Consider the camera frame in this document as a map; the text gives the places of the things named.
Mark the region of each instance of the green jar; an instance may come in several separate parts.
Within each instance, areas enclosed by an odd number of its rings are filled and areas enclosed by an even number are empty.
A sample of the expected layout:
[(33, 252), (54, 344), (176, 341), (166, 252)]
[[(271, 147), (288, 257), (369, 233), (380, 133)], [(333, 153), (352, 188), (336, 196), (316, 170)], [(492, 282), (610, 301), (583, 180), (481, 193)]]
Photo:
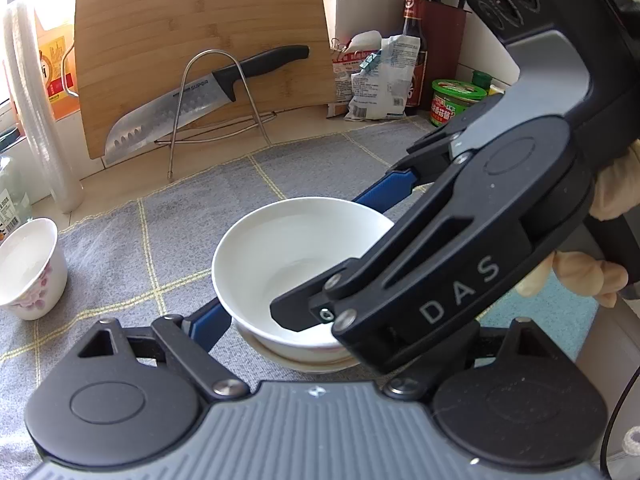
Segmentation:
[(461, 114), (486, 97), (486, 91), (479, 86), (455, 79), (436, 79), (431, 87), (433, 100), (430, 119), (436, 126), (446, 123), (454, 115)]

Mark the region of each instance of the soy sauce bottle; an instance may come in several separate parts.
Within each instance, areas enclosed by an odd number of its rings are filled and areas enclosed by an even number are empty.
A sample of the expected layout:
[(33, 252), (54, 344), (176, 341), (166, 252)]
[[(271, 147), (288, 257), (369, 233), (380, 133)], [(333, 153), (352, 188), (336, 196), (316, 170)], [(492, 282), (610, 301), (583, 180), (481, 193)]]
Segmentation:
[(409, 95), (407, 96), (404, 107), (404, 113), (407, 115), (415, 115), (420, 106), (424, 72), (427, 64), (427, 40), (422, 33), (421, 27), (421, 3), (422, 0), (404, 0), (404, 26), (402, 27), (402, 34), (420, 38), (420, 50), (418, 51), (418, 57), (415, 61), (414, 75), (411, 78)]

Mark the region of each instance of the orange label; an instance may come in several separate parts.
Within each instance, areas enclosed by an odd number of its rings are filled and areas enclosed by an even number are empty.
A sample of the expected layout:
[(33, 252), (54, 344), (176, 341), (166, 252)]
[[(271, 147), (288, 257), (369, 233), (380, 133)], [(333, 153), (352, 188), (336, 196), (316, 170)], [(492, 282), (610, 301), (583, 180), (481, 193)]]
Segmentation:
[(422, 0), (404, 0), (404, 17), (419, 19), (421, 2)]
[[(55, 103), (66, 97), (62, 88), (62, 56), (66, 51), (65, 37), (60, 36), (49, 43), (40, 46), (40, 68), (42, 69), (42, 79), (47, 89), (49, 102)], [(71, 88), (74, 84), (70, 73), (66, 75), (66, 85)]]

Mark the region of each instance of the black cable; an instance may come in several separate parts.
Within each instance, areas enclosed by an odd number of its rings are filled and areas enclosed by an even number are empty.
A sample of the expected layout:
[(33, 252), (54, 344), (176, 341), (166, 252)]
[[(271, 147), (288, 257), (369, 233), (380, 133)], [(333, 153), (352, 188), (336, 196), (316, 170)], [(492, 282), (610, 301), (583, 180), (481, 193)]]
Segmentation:
[(613, 429), (613, 424), (616, 421), (618, 412), (620, 411), (620, 408), (622, 408), (622, 403), (625, 402), (626, 396), (628, 396), (638, 376), (640, 376), (640, 366), (631, 376), (631, 378), (629, 379), (629, 382), (625, 386), (625, 389), (622, 391), (620, 398), (618, 398), (618, 402), (616, 402), (616, 407), (613, 408), (613, 411), (611, 412), (611, 416), (609, 417), (609, 421), (607, 423), (607, 429), (604, 430), (604, 436), (602, 437), (602, 446), (600, 447), (600, 471), (605, 476), (605, 478), (608, 478), (609, 480), (611, 478), (611, 475), (609, 473), (609, 467), (607, 466), (607, 447), (609, 447), (609, 437), (611, 436), (611, 430)]

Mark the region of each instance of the bottle label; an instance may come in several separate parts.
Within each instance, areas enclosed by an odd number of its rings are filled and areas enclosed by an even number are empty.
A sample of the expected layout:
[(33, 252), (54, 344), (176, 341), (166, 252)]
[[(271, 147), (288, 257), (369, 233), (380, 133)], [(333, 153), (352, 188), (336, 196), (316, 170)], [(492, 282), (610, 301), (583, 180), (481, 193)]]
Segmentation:
[(420, 19), (420, 3), (422, 0), (404, 0), (404, 17)]
[(466, 106), (449, 101), (436, 93), (431, 102), (431, 122), (436, 126), (440, 126), (453, 116), (461, 114), (467, 108)]
[(418, 53), (418, 58), (415, 61), (414, 74), (411, 77), (411, 86), (409, 86), (409, 94), (406, 97), (406, 105), (408, 107), (416, 107), (420, 105), (426, 65), (427, 53), (426, 51), (421, 50)]
[(20, 217), (15, 212), (9, 192), (0, 193), (0, 242), (8, 237), (20, 225)]

